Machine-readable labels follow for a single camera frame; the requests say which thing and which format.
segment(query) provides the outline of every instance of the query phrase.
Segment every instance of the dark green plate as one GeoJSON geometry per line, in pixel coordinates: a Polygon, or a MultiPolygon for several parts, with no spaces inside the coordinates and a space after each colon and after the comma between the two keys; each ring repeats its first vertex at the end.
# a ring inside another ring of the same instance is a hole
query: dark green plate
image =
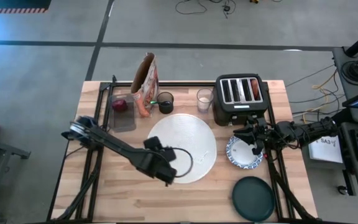
{"type": "Polygon", "coordinates": [[[270,186],[258,177],[244,177],[234,186],[232,200],[237,212],[252,222],[261,222],[274,211],[274,196],[270,186]]]}

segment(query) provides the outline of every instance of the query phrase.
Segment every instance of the white paper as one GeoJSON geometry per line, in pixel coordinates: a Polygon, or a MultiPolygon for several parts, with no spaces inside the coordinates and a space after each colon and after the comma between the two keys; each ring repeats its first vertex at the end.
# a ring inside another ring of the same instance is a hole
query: white paper
{"type": "Polygon", "coordinates": [[[322,137],[309,144],[310,159],[343,163],[339,139],[335,137],[322,137]]]}

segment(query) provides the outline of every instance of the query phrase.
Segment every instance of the black toaster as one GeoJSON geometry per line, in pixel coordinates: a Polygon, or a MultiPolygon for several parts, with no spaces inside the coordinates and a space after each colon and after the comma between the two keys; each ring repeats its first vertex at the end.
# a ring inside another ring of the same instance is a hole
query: black toaster
{"type": "Polygon", "coordinates": [[[213,89],[213,113],[220,126],[245,124],[247,116],[263,117],[267,90],[257,74],[221,75],[213,89]]]}

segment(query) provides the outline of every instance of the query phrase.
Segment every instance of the desk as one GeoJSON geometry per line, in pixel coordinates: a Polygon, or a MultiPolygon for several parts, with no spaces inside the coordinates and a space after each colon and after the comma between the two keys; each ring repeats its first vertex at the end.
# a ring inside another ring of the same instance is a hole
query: desk
{"type": "MultiPolygon", "coordinates": [[[[93,116],[99,85],[100,82],[84,83],[77,116],[93,116]]],[[[276,122],[292,120],[284,82],[282,80],[268,81],[268,85],[276,122]]],[[[105,149],[94,208],[94,222],[245,221],[232,206],[231,190],[240,178],[251,175],[260,177],[270,184],[267,161],[263,160],[261,165],[254,170],[242,170],[230,163],[226,157],[226,143],[232,136],[232,130],[240,126],[218,126],[214,122],[212,110],[208,114],[199,114],[196,107],[198,89],[199,87],[160,87],[160,91],[169,91],[175,97],[175,109],[172,114],[192,114],[205,121],[212,129],[218,151],[214,167],[199,181],[165,187],[163,182],[141,174],[125,158],[105,149]]],[[[128,92],[128,87],[114,88],[114,94],[128,92]]],[[[102,104],[99,123],[103,120],[105,105],[105,103],[102,104]]],[[[156,108],[152,118],[136,117],[136,130],[128,133],[113,133],[112,131],[110,133],[131,146],[143,147],[143,141],[153,125],[166,116],[169,115],[161,114],[156,108]]],[[[79,142],[69,143],[67,153],[79,146],[79,142]]],[[[86,150],[83,150],[72,154],[64,162],[57,196],[53,204],[52,218],[61,215],[78,193],[85,157],[86,150]]],[[[291,190],[307,211],[317,216],[301,151],[286,149],[283,151],[283,158],[291,190]]],[[[282,207],[285,209],[282,192],[280,197],[282,207]]],[[[87,210],[88,206],[85,203],[84,209],[87,210]]],[[[276,219],[275,213],[269,218],[270,221],[276,219]]]]}

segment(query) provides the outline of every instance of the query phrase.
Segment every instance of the toaster slot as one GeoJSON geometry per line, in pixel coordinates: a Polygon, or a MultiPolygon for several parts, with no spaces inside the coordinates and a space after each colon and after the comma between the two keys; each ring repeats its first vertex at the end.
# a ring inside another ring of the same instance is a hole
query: toaster slot
{"type": "Polygon", "coordinates": [[[260,100],[260,93],[259,93],[259,83],[256,78],[251,79],[251,87],[252,87],[252,93],[254,95],[255,100],[260,100]]]}
{"type": "Polygon", "coordinates": [[[231,102],[229,82],[227,80],[222,80],[221,83],[222,83],[223,97],[224,97],[223,100],[225,103],[229,103],[231,102]]]}
{"type": "Polygon", "coordinates": [[[237,86],[236,80],[230,80],[231,90],[233,92],[233,100],[234,102],[240,102],[240,93],[239,87],[237,86]]]}
{"type": "Polygon", "coordinates": [[[252,101],[249,86],[248,86],[248,80],[243,79],[241,80],[242,89],[244,90],[244,96],[246,98],[246,101],[252,101]]]}

